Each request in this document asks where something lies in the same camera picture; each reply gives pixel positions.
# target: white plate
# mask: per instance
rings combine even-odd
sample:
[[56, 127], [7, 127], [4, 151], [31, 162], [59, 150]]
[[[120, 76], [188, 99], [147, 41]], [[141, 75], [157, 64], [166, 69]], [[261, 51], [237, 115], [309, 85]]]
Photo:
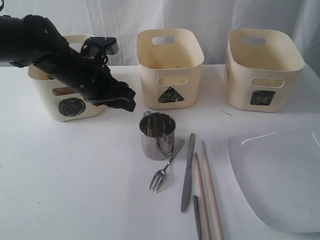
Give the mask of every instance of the white plate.
[[244, 197], [263, 223], [283, 232], [320, 232], [317, 134], [233, 135], [227, 153]]

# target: wooden chopstick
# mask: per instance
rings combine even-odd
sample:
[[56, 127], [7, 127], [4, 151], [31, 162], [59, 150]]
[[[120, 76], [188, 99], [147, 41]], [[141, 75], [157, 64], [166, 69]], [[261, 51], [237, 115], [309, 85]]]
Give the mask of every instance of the wooden chopstick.
[[206, 179], [208, 181], [209, 191], [210, 191], [211, 207], [212, 207], [214, 219], [215, 219], [215, 221], [214, 221], [215, 228], [217, 230], [218, 239], [224, 240], [225, 239], [224, 231], [223, 231], [222, 224], [221, 224], [219, 208], [218, 208], [218, 203], [217, 203], [217, 198], [216, 198], [216, 193], [215, 193], [215, 188], [214, 188], [214, 182], [213, 182], [212, 175], [211, 175], [211, 170], [210, 170], [205, 141], [202, 141], [202, 148], [203, 148], [203, 155], [204, 155], [204, 166], [205, 166]]
[[201, 209], [202, 209], [202, 213], [203, 213], [203, 217], [204, 217], [205, 235], [206, 235], [207, 240], [211, 240], [210, 222], [209, 222], [209, 217], [208, 217], [205, 189], [204, 189], [204, 183], [202, 181], [199, 156], [198, 156], [198, 153], [195, 153], [194, 155], [195, 155], [195, 166], [196, 166], [196, 171], [197, 171], [198, 181], [199, 181], [199, 186], [200, 186]]

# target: black triangle sticker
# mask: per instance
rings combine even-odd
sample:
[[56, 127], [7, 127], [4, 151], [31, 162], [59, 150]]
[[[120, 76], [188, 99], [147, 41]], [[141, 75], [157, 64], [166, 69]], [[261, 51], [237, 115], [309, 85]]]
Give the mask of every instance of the black triangle sticker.
[[158, 103], [176, 103], [185, 100], [173, 87], [169, 87], [158, 99]]

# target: storage bin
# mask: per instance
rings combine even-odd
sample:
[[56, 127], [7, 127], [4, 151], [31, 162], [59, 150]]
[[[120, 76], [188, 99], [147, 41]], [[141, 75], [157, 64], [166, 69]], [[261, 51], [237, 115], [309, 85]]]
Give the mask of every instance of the storage bin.
[[228, 102], [241, 110], [279, 111], [304, 67], [301, 54], [285, 33], [232, 30], [225, 64]]
[[[83, 44], [90, 35], [65, 36], [71, 44]], [[28, 75], [34, 81], [38, 94], [49, 115], [57, 121], [68, 121], [92, 117], [106, 110], [106, 105], [93, 106], [87, 102], [75, 89], [64, 85], [50, 77], [33, 65], [28, 67]]]
[[[174, 38], [174, 42], [168, 43], [166, 37]], [[164, 40], [155, 44], [156, 38]], [[204, 59], [195, 35], [189, 30], [167, 28], [140, 32], [137, 60], [145, 104], [152, 109], [192, 105], [197, 99]]]

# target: black circle sticker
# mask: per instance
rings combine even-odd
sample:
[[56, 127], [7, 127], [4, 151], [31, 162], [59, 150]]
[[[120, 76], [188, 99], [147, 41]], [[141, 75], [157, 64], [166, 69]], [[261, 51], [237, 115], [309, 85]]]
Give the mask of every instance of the black circle sticker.
[[82, 99], [70, 97], [59, 102], [59, 112], [66, 117], [74, 117], [86, 110], [86, 104]]

